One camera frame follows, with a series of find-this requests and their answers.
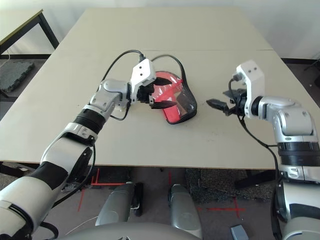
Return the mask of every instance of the floor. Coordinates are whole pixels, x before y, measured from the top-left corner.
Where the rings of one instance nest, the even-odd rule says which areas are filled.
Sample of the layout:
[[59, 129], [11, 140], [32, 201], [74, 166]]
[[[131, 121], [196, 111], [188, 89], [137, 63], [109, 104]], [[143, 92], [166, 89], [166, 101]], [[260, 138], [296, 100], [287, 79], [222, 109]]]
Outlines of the floor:
[[[10, 96], [19, 96], [45, 62], [42, 59], [24, 61], [34, 62], [35, 68], [18, 89], [9, 93]], [[303, 64], [288, 64], [287, 66], [320, 106], [320, 89], [313, 85], [313, 81], [320, 74], [320, 71], [314, 67], [304, 71], [307, 65]], [[0, 120], [11, 105], [12, 103], [0, 102]], [[164, 168], [163, 171], [160, 171], [157, 167], [135, 167], [132, 170], [132, 180], [144, 183], [144, 213], [141, 217], [131, 214], [129, 222], [170, 224], [168, 190], [174, 183], [185, 184], [185, 169]], [[10, 181], [12, 181], [12, 178], [0, 174], [1, 187]], [[54, 224], [59, 229], [59, 236], [62, 237], [80, 223], [97, 216], [110, 192], [111, 190], [107, 187], [101, 189], [87, 188], [83, 192], [78, 192], [51, 210], [46, 221]], [[233, 210], [223, 210], [225, 208], [232, 208]], [[251, 240], [273, 239], [269, 202], [233, 199], [197, 204], [197, 209], [202, 223], [204, 239], [232, 240], [230, 227], [238, 224], [244, 227]], [[94, 224], [95, 220], [91, 220], [74, 232], [92, 227]], [[50, 237], [51, 233], [41, 227], [33, 235], [34, 240]]]

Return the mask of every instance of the white cable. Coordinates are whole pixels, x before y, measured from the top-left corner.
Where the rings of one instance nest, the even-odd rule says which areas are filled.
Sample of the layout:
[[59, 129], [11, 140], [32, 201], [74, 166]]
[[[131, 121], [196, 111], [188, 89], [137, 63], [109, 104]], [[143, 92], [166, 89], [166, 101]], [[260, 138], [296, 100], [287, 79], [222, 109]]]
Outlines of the white cable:
[[6, 52], [8, 53], [9, 58], [4, 63], [1, 64], [0, 68], [2, 68], [2, 66], [5, 65], [10, 60], [10, 53], [8, 50], [6, 50]]
[[86, 224], [87, 222], [93, 220], [93, 219], [96, 219], [98, 218], [98, 216], [95, 216], [95, 217], [92, 217], [90, 219], [88, 219], [87, 221], [84, 221], [83, 223], [79, 224], [78, 226], [76, 226], [75, 228], [71, 229], [70, 231], [68, 231], [65, 236], [67, 236], [68, 234], [72, 233], [74, 230], [76, 230], [77, 228], [81, 227], [83, 224]]

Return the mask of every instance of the red floor marking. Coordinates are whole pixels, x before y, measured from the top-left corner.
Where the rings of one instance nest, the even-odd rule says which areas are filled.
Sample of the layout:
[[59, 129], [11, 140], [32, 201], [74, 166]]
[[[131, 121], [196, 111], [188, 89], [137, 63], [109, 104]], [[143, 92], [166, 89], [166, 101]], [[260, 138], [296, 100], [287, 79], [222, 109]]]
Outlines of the red floor marking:
[[83, 188], [82, 191], [81, 191], [80, 202], [79, 202], [79, 205], [78, 205], [78, 212], [80, 212], [80, 208], [81, 208], [82, 200], [84, 199], [84, 195], [85, 195], [85, 189]]
[[169, 185], [171, 186], [171, 171], [170, 170], [168, 172], [168, 182], [169, 182]]
[[235, 209], [236, 209], [236, 211], [235, 211], [236, 217], [239, 219], [240, 215], [239, 215], [239, 211], [238, 211], [239, 208], [238, 208], [238, 203], [237, 203], [237, 197], [236, 196], [233, 197], [233, 202], [234, 202], [234, 206], [235, 206]]

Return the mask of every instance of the white wall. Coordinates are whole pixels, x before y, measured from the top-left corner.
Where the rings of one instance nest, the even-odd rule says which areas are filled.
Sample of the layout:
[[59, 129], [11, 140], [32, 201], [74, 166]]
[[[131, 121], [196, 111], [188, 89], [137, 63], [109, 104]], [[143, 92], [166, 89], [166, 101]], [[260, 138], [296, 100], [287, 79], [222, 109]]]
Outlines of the white wall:
[[[320, 52], [319, 0], [0, 0], [0, 10], [42, 8], [59, 41], [86, 8], [164, 6], [238, 6], [280, 57], [311, 59]], [[12, 54], [52, 51], [39, 26], [9, 49]]]

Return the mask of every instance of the black cable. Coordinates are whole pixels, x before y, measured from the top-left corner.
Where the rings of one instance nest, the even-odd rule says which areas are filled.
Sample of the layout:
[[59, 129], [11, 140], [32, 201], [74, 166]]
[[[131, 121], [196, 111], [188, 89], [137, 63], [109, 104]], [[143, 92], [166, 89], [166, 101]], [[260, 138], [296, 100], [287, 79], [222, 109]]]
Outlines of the black cable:
[[264, 143], [263, 141], [259, 140], [257, 137], [255, 137], [247, 128], [246, 123], [245, 123], [245, 116], [243, 116], [242, 118], [240, 118], [239, 115], [239, 104], [237, 102], [237, 99], [234, 96], [234, 93], [232, 92], [232, 88], [231, 88], [231, 83], [234, 81], [234, 79], [232, 78], [229, 83], [228, 83], [228, 88], [229, 88], [229, 92], [231, 93], [231, 96], [233, 98], [233, 101], [235, 103], [235, 113], [236, 116], [241, 124], [241, 126], [243, 127], [243, 129], [254, 139], [256, 140], [261, 146], [265, 147], [273, 156], [273, 160], [274, 160], [274, 167], [275, 167], [275, 180], [277, 181], [279, 179], [279, 165], [278, 165], [278, 160], [277, 160], [277, 156], [275, 155], [275, 153], [270, 149], [270, 147], [275, 147], [276, 145], [268, 145], [266, 143]]
[[123, 116], [122, 118], [118, 118], [118, 117], [112, 116], [112, 115], [110, 115], [110, 117], [113, 118], [113, 119], [115, 119], [115, 120], [118, 120], [118, 121], [124, 120], [124, 119], [127, 117], [127, 115], [128, 115], [130, 106], [131, 106], [131, 100], [127, 102], [127, 104], [126, 104], [126, 109], [125, 109], [125, 114], [124, 114], [124, 116]]
[[86, 177], [84, 178], [84, 180], [71, 192], [69, 192], [67, 195], [65, 195], [64, 197], [60, 198], [59, 200], [57, 200], [52, 208], [54, 208], [55, 206], [57, 206], [58, 204], [62, 203], [64, 200], [70, 198], [73, 194], [75, 194], [78, 190], [80, 190], [87, 182], [88, 178], [91, 176], [92, 170], [95, 166], [96, 163], [96, 146], [93, 145], [93, 161], [92, 161], [92, 165], [90, 167], [90, 170], [88, 172], [88, 174], [86, 175]]
[[[130, 53], [140, 54], [140, 59], [139, 59], [140, 62], [143, 61], [144, 59], [146, 59], [145, 56], [143, 55], [143, 53], [140, 52], [139, 50], [128, 50], [128, 51], [124, 51], [124, 52], [121, 53], [119, 56], [117, 56], [115, 60], [113, 60], [113, 62], [111, 63], [111, 65], [109, 66], [109, 68], [107, 69], [107, 71], [105, 72], [105, 74], [104, 74], [101, 82], [106, 79], [107, 75], [109, 74], [110, 70], [111, 70], [112, 67], [115, 65], [115, 63], [116, 63], [120, 58], [122, 58], [124, 55], [130, 54]], [[128, 101], [128, 103], [126, 104], [125, 114], [124, 114], [124, 116], [123, 116], [122, 118], [118, 118], [118, 117], [113, 116], [113, 115], [110, 115], [110, 117], [113, 118], [113, 119], [115, 119], [115, 120], [118, 120], [118, 121], [124, 120], [124, 119], [127, 117], [127, 115], [128, 115], [130, 106], [131, 106], [131, 100]]]
[[43, 221], [43, 222], [40, 223], [40, 227], [48, 229], [53, 233], [53, 237], [51, 237], [51, 238], [49, 238], [47, 240], [53, 240], [53, 239], [57, 239], [58, 238], [59, 231], [56, 228], [56, 226], [52, 225], [51, 223]]
[[126, 54], [130, 54], [130, 53], [140, 54], [140, 62], [145, 59], [145, 56], [144, 56], [143, 53], [140, 52], [139, 50], [128, 50], [128, 51], [124, 51], [123, 53], [121, 53], [121, 54], [111, 63], [111, 65], [109, 66], [108, 70], [105, 72], [105, 74], [104, 74], [101, 82], [102, 82], [103, 80], [105, 80], [105, 78], [106, 78], [107, 75], [109, 74], [110, 70], [111, 70], [112, 67], [115, 65], [115, 63], [116, 63], [122, 56], [124, 56], [124, 55], [126, 55]]
[[170, 54], [162, 54], [162, 55], [159, 55], [159, 56], [154, 57], [154, 58], [151, 60], [151, 62], [153, 62], [154, 60], [157, 60], [157, 59], [159, 59], [159, 58], [163, 58], [163, 57], [172, 58], [173, 60], [175, 60], [175, 61], [178, 63], [178, 65], [179, 65], [179, 67], [180, 67], [180, 71], [181, 71], [181, 78], [182, 78], [183, 82], [184, 82], [186, 85], [188, 85], [188, 84], [187, 84], [187, 77], [186, 77], [185, 68], [184, 68], [184, 66], [182, 65], [182, 63], [179, 61], [179, 59], [176, 58], [175, 56], [172, 56], [172, 55], [170, 55]]

